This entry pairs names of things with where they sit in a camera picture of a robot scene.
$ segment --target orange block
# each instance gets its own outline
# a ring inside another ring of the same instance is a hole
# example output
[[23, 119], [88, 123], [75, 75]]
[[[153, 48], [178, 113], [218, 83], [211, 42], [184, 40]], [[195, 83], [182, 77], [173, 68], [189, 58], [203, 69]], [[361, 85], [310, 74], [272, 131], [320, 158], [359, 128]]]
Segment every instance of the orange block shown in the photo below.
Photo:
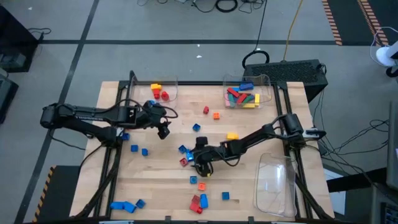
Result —
[[219, 112], [214, 112], [213, 113], [213, 119], [220, 119], [220, 113]]
[[206, 184], [205, 183], [199, 183], [198, 184], [198, 190], [206, 190]]

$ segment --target red block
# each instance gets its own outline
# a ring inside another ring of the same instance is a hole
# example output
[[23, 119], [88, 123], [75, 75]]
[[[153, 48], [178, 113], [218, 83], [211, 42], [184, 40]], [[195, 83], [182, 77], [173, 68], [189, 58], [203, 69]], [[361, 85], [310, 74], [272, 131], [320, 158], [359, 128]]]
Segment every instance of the red block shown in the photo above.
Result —
[[181, 163], [181, 166], [185, 167], [185, 166], [188, 164], [188, 161], [187, 161], [186, 158], [182, 158], [182, 159], [180, 160], [180, 163]]
[[238, 100], [236, 101], [236, 103], [237, 103], [238, 105], [240, 105], [240, 104], [244, 101], [244, 99], [246, 99], [246, 97], [247, 97], [247, 95], [246, 95], [245, 93], [243, 93], [243, 94], [238, 98]]
[[235, 97], [239, 97], [239, 93], [237, 91], [233, 90], [231, 87], [229, 87], [226, 91], [230, 92]]
[[197, 195], [194, 195], [193, 198], [192, 198], [192, 203], [195, 203], [195, 204], [199, 205], [200, 204], [200, 197], [197, 196]]
[[208, 107], [208, 106], [205, 106], [205, 109], [203, 109], [203, 113], [204, 113], [204, 114], [209, 113], [209, 107]]
[[189, 209], [194, 211], [194, 212], [196, 212], [196, 213], [198, 213], [198, 214], [201, 214], [202, 211], [203, 211], [203, 209], [201, 207], [199, 207], [198, 204], [195, 204], [193, 202], [191, 203], [191, 206], [189, 207]]
[[163, 92], [162, 92], [162, 99], [163, 99], [164, 101], [169, 100], [169, 94], [167, 94], [166, 91], [163, 91]]
[[153, 90], [153, 92], [154, 92], [155, 99], [158, 100], [160, 98], [160, 90], [155, 89], [155, 90]]

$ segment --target clear plastic bin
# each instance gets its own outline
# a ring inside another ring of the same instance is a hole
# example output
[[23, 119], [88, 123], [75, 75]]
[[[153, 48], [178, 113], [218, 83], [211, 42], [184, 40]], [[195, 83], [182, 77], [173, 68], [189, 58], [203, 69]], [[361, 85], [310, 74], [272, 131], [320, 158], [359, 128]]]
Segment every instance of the clear plastic bin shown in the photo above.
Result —
[[[253, 98], [252, 100], [244, 103], [237, 103], [238, 98], [233, 96], [228, 92], [228, 88], [236, 88], [238, 89], [240, 84], [252, 83], [254, 85], [253, 90], [238, 90], [239, 94], [247, 94], [252, 95], [249, 96]], [[271, 83], [269, 81], [269, 77], [267, 75], [259, 75], [257, 77], [240, 77], [240, 76], [232, 76], [225, 75], [223, 80], [224, 91], [223, 91], [223, 100], [224, 105], [227, 108], [262, 108], [265, 102], [268, 102], [272, 99], [271, 95]], [[254, 97], [258, 94], [260, 99], [258, 103], [255, 103]]]
[[[150, 88], [151, 84], [162, 85], [160, 93], [166, 91], [169, 94], [169, 100], [163, 100], [160, 97], [158, 100], [155, 99], [154, 94]], [[147, 100], [155, 100], [163, 106], [175, 108], [177, 105], [178, 96], [178, 77], [177, 76], [164, 76], [153, 80], [153, 82], [137, 82], [135, 78], [132, 79], [131, 83], [131, 99], [138, 101], [140, 104], [144, 104]]]
[[253, 200], [262, 212], [281, 217], [296, 215], [295, 167], [290, 157], [261, 155]]

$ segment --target white cable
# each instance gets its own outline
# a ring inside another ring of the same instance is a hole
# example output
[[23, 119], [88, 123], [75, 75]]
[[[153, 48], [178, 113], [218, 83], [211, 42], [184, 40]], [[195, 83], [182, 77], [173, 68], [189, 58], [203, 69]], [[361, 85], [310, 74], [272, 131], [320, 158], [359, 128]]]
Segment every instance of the white cable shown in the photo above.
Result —
[[372, 47], [373, 47], [373, 45], [374, 45], [374, 43], [375, 43], [375, 41], [376, 41], [376, 35], [379, 33], [379, 31], [380, 31], [381, 29], [385, 29], [385, 28], [388, 28], [388, 29], [393, 30], [393, 31], [395, 31], [396, 33], [398, 33], [398, 31], [395, 30], [395, 29], [392, 28], [392, 27], [380, 27], [380, 28], [376, 31], [376, 33], [374, 34], [374, 36], [373, 36], [373, 42], [372, 42], [372, 44], [371, 44], [371, 46], [370, 46], [370, 49], [369, 49], [369, 52], [370, 52], [370, 53], [369, 53], [369, 54], [370, 54], [370, 56], [371, 56], [371, 59], [372, 59], [374, 62], [378, 63], [379, 65], [381, 65], [381, 66], [383, 66], [383, 67], [388, 67], [388, 66], [382, 65], [380, 62], [378, 62], [377, 60], [375, 60], [375, 59], [373, 58], [373, 56], [372, 56]]

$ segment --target yellow cable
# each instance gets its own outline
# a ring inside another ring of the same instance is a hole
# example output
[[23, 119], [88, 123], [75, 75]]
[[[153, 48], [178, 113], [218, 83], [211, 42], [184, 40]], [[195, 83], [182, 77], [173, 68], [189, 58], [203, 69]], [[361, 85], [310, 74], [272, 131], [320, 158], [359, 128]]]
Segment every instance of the yellow cable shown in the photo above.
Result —
[[290, 25], [289, 34], [287, 34], [286, 47], [285, 47], [285, 53], [284, 53], [284, 60], [285, 60], [285, 57], [286, 57], [287, 47], [289, 46], [290, 32], [292, 31], [294, 22], [296, 21], [297, 14], [299, 14], [299, 10], [301, 8], [301, 4], [302, 3], [303, 3], [303, 0], [300, 0], [300, 4], [298, 5], [297, 11], [296, 11], [296, 15], [294, 15], [294, 19], [293, 19], [292, 25]]

